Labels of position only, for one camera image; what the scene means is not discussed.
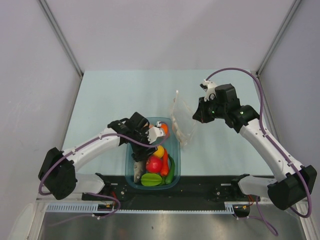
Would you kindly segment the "grey toy fish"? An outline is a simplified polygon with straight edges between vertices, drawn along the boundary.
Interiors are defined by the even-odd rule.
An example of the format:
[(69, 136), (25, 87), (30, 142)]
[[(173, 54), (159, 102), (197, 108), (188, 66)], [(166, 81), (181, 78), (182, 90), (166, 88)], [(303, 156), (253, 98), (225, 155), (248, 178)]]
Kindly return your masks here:
[(142, 175), (146, 173), (146, 160), (135, 161), (133, 172), (133, 181), (134, 183), (138, 183), (141, 180)]

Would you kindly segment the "clear zip top bag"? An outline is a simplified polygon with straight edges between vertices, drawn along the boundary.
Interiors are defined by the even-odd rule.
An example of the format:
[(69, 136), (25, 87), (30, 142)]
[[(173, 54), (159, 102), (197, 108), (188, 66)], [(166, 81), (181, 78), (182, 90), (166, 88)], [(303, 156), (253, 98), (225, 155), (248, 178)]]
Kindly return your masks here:
[(176, 90), (170, 111), (171, 128), (182, 147), (190, 144), (196, 130), (196, 121), (192, 116), (191, 109)]

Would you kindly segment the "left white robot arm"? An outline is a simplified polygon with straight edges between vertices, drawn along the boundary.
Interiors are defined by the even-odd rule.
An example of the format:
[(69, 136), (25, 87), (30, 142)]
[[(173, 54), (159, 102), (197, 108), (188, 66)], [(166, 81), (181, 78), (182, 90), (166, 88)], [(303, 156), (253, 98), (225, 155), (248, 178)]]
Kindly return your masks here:
[(160, 122), (151, 125), (138, 112), (130, 118), (114, 120), (102, 132), (77, 146), (65, 150), (50, 149), (38, 174), (38, 193), (52, 195), (56, 200), (63, 200), (71, 194), (94, 194), (105, 200), (110, 196), (111, 188), (103, 176), (78, 171), (99, 155), (124, 144), (131, 146), (136, 162), (146, 160), (157, 150), (155, 142), (165, 136)]

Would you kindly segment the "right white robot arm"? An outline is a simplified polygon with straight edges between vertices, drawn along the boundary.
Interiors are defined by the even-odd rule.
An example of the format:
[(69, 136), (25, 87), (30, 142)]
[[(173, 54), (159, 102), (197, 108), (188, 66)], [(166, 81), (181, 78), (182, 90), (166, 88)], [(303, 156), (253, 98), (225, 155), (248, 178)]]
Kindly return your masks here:
[(280, 210), (287, 210), (312, 193), (317, 171), (294, 159), (264, 127), (250, 105), (241, 105), (232, 84), (200, 84), (205, 95), (198, 99), (192, 118), (202, 124), (222, 119), (246, 139), (271, 169), (274, 178), (243, 174), (232, 181), (231, 196), (242, 201), (248, 195), (268, 198)]

